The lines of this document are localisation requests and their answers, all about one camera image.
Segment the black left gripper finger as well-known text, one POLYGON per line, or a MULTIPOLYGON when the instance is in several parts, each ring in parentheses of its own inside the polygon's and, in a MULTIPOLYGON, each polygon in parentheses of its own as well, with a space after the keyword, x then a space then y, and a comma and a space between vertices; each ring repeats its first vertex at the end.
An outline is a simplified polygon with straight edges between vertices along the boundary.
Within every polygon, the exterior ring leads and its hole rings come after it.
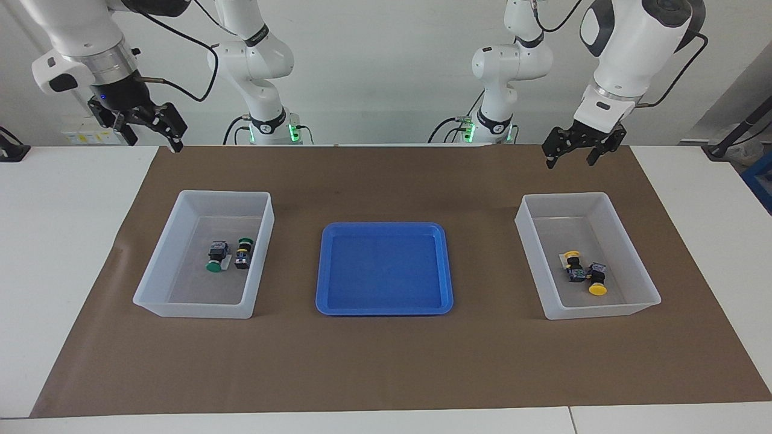
POLYGON ((542 143, 542 151, 549 169, 552 169, 557 164, 559 157, 570 150, 570 131, 562 128, 553 128, 542 143))
POLYGON ((615 127, 612 132, 605 137, 592 138, 590 141, 592 149, 587 156, 587 164, 593 166, 598 162, 600 157, 607 153, 617 151, 626 135, 627 131, 625 127, 615 127))

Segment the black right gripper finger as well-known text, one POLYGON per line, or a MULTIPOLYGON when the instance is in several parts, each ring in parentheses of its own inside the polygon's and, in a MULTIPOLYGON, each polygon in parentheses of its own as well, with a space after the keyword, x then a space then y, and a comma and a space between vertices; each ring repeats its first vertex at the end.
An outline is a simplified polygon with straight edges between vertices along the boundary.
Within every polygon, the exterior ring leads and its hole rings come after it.
POLYGON ((154 107, 154 130, 168 141, 168 148, 174 154, 182 151, 182 138, 188 126, 177 108, 171 102, 154 107))
POLYGON ((138 136, 130 126, 133 120, 132 111, 112 111, 113 115, 112 130, 118 135, 119 139, 127 146, 135 146, 138 142, 138 136))

